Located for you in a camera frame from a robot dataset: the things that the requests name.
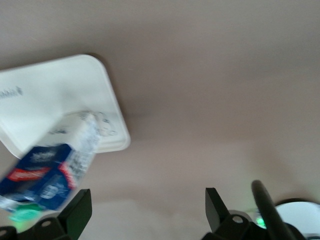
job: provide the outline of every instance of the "white lid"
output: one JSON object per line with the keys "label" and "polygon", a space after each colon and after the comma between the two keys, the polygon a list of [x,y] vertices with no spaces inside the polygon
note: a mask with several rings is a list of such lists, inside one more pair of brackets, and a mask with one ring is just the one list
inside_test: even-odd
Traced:
{"label": "white lid", "polygon": [[127,148],[130,136],[103,64],[90,55],[0,71],[0,140],[18,158],[62,116],[96,113],[97,153]]}

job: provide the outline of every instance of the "red label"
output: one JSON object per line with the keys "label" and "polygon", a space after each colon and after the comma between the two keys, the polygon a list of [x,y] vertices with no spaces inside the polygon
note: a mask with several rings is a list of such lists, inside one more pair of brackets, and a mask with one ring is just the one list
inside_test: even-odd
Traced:
{"label": "red label", "polygon": [[14,182],[38,180],[42,178],[43,175],[45,175],[49,171],[49,169],[49,167],[43,167],[39,170],[29,171],[20,168],[15,168],[12,172],[9,173],[7,178]]}
{"label": "red label", "polygon": [[68,170],[68,165],[66,162],[63,162],[59,165],[58,169],[63,173],[65,176],[66,181],[68,182],[68,187],[69,189],[74,189],[76,188],[76,183],[74,178],[72,177],[72,174]]}

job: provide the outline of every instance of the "green led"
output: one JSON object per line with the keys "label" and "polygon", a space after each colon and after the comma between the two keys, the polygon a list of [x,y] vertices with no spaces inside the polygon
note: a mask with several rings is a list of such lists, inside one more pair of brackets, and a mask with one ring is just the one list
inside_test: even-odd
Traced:
{"label": "green led", "polygon": [[256,223],[258,224],[259,227],[261,227],[263,229],[266,228],[265,221],[262,219],[262,217],[257,217],[256,218]]}
{"label": "green led", "polygon": [[25,222],[40,216],[42,209],[37,204],[20,205],[9,219],[14,222]]}

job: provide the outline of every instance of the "blue and white package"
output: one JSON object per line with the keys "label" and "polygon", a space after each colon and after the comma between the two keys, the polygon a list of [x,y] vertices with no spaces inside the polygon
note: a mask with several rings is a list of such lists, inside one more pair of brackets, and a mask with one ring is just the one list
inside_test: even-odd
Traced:
{"label": "blue and white package", "polygon": [[64,116],[0,182],[0,208],[25,203],[56,210],[78,187],[99,144],[99,127],[89,111]]}

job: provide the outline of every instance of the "black cable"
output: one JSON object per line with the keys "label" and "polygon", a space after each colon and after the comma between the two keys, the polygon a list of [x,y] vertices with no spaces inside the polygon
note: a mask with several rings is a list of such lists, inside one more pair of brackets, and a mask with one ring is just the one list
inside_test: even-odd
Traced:
{"label": "black cable", "polygon": [[288,226],[282,221],[275,205],[260,180],[254,180],[251,189],[263,221],[272,240],[296,240]]}

